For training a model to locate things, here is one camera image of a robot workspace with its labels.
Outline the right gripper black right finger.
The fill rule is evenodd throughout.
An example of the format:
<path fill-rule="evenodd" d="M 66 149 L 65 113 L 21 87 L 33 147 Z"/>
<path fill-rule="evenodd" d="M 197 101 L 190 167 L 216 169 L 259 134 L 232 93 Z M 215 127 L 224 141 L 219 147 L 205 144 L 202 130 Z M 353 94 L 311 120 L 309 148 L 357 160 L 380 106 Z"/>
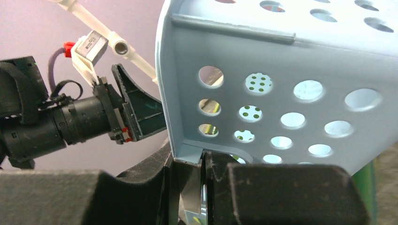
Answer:
<path fill-rule="evenodd" d="M 210 225 L 369 225 L 351 176 L 335 165 L 241 164 L 205 151 Z"/>

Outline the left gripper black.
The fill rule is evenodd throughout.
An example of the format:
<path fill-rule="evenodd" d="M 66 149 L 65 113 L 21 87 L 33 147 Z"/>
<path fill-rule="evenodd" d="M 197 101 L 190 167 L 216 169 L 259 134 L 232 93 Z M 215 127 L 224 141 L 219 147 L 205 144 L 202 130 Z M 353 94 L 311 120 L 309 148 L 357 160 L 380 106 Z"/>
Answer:
<path fill-rule="evenodd" d="M 67 98 L 51 110 L 67 145 L 105 133 L 117 144 L 137 142 L 167 129 L 161 101 L 140 88 L 122 64 L 113 64 L 111 71 L 122 97 L 112 85 L 100 84 L 92 97 Z"/>

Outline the light blue plastic basket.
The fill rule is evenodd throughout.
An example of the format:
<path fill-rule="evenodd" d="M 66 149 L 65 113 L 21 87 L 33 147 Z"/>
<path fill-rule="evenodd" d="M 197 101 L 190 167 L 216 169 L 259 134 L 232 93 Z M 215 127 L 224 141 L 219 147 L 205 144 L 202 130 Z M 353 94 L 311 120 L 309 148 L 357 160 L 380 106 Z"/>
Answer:
<path fill-rule="evenodd" d="M 398 139 L 395 0 L 167 0 L 156 70 L 177 159 L 356 173 Z"/>

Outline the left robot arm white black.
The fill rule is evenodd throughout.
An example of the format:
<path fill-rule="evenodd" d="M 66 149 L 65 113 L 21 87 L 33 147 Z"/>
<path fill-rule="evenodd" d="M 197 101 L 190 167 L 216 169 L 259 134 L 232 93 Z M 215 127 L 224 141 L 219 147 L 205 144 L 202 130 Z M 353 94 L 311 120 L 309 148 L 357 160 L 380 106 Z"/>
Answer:
<path fill-rule="evenodd" d="M 48 93 L 32 56 L 0 63 L 0 157 L 33 169 L 38 157 L 108 134 L 117 144 L 137 142 L 166 129 L 162 104 L 111 67 L 117 88 L 101 79 L 91 97 L 61 93 L 69 80 Z"/>

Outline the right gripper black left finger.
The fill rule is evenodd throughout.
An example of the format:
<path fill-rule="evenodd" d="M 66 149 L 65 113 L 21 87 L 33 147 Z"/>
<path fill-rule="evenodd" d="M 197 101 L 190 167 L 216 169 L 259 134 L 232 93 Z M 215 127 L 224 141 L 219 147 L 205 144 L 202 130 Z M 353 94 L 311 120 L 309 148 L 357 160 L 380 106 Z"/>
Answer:
<path fill-rule="evenodd" d="M 113 176 L 101 170 L 22 170 L 0 173 L 3 225 L 166 225 L 164 144 Z"/>

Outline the green plastic basket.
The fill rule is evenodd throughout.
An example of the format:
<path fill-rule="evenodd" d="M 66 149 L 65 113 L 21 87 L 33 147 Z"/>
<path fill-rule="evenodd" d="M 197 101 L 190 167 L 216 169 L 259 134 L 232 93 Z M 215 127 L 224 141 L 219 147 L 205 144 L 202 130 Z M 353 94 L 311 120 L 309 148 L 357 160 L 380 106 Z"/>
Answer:
<path fill-rule="evenodd" d="M 371 225 L 376 225 L 377 222 L 375 163 L 376 160 L 374 159 L 352 176 L 365 207 L 369 212 Z"/>

